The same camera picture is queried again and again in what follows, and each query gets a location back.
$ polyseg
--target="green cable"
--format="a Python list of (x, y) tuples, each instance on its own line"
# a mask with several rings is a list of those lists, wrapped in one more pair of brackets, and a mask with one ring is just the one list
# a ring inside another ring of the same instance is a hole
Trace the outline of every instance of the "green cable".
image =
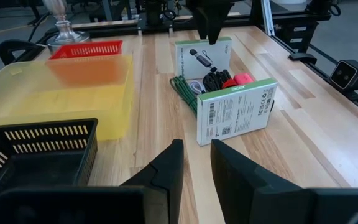
[(187, 84), (185, 78), (180, 75), (177, 77), (173, 77), (169, 80), (171, 83), (172, 88), (177, 92), (182, 100), (189, 105), (190, 109), (193, 113), (197, 116), (197, 100), (196, 96), (190, 89), (189, 85)]

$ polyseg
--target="product box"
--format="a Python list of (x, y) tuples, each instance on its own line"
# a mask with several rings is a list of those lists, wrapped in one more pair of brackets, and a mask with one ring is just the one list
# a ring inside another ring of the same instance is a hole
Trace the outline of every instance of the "product box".
[(266, 127), (277, 82), (268, 78), (198, 95), (197, 142), (227, 139)]
[(177, 75), (189, 80), (204, 78), (209, 72), (228, 70), (231, 42), (230, 37), (221, 37), (214, 45), (208, 40), (176, 41)]

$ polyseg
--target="barcode label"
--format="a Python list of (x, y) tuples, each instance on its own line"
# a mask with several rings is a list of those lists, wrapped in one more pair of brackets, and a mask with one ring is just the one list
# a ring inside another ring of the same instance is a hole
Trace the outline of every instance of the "barcode label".
[(222, 135), (230, 134), (230, 131), (231, 131), (231, 127), (226, 127), (222, 130)]
[(214, 115), (215, 115), (214, 111), (215, 111), (215, 103), (211, 103), (209, 105), (209, 123), (208, 123), (209, 125), (212, 125), (214, 123)]

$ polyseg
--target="plastic basket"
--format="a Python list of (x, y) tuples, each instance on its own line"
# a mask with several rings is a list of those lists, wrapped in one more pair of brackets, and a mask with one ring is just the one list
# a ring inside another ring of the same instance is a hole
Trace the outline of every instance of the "plastic basket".
[(122, 74), (115, 72), (120, 64), (102, 57), (121, 54), (122, 40), (68, 44), (61, 46), (49, 59), (78, 58), (70, 63), (48, 64), (49, 68), (68, 86), (81, 87), (117, 83)]
[(87, 185), (97, 119), (0, 126), (0, 194), (16, 187)]

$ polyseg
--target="black basket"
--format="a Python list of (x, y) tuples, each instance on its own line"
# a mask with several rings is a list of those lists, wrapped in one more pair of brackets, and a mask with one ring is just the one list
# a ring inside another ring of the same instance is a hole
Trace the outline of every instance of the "black basket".
[(97, 119), (0, 126), (0, 194), (16, 187), (88, 184)]

